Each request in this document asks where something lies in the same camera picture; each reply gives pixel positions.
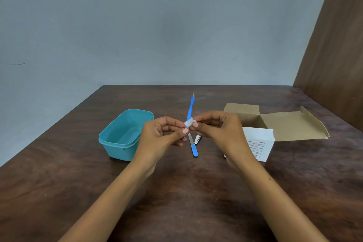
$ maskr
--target brown cardboard flap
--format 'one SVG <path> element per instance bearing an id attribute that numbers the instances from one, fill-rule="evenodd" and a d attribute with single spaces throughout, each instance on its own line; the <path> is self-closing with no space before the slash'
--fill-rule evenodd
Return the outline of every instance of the brown cardboard flap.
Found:
<path id="1" fill-rule="evenodd" d="M 329 134 L 323 123 L 305 108 L 301 110 L 303 112 L 278 112 L 261 117 L 267 128 L 273 129 L 275 141 L 328 139 Z"/>
<path id="2" fill-rule="evenodd" d="M 239 104 L 228 102 L 223 109 L 224 112 L 239 113 L 239 114 L 260 114 L 260 107 L 258 105 L 251 104 Z"/>

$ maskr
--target wall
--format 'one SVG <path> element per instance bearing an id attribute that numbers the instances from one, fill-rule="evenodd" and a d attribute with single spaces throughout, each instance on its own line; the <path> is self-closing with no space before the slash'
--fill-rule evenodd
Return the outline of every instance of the wall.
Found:
<path id="1" fill-rule="evenodd" d="M 0 165 L 103 84 L 291 85 L 322 2 L 0 0 Z"/>
<path id="2" fill-rule="evenodd" d="M 294 86 L 363 132 L 363 0 L 325 0 Z"/>

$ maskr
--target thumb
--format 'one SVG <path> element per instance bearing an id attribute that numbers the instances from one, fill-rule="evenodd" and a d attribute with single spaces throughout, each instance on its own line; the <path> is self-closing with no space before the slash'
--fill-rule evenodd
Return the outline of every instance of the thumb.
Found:
<path id="1" fill-rule="evenodd" d="M 164 140 L 166 140 L 169 145 L 171 145 L 172 143 L 174 143 L 177 140 L 180 140 L 181 138 L 183 138 L 186 134 L 189 133 L 189 129 L 188 128 L 184 128 L 184 129 L 180 129 L 178 131 L 175 131 L 169 135 L 163 136 Z"/>
<path id="2" fill-rule="evenodd" d="M 193 127 L 197 129 L 197 131 L 206 134 L 208 137 L 213 138 L 216 132 L 219 130 L 217 127 L 213 127 L 204 123 L 193 123 Z"/>

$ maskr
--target gray wall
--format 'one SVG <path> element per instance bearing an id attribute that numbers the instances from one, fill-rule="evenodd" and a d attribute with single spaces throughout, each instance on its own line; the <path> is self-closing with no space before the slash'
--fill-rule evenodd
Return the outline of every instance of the gray wall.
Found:
<path id="1" fill-rule="evenodd" d="M 291 85 L 323 1 L 0 0 L 0 165 L 103 84 Z"/>

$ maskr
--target person's left hand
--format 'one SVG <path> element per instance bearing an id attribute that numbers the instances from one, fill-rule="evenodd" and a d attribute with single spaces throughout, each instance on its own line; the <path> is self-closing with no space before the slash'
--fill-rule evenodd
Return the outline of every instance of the person's left hand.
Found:
<path id="1" fill-rule="evenodd" d="M 145 166 L 147 175 L 151 175 L 156 163 L 164 155 L 170 145 L 183 146 L 183 137 L 189 133 L 183 122 L 162 117 L 144 123 L 139 146 L 131 162 Z"/>

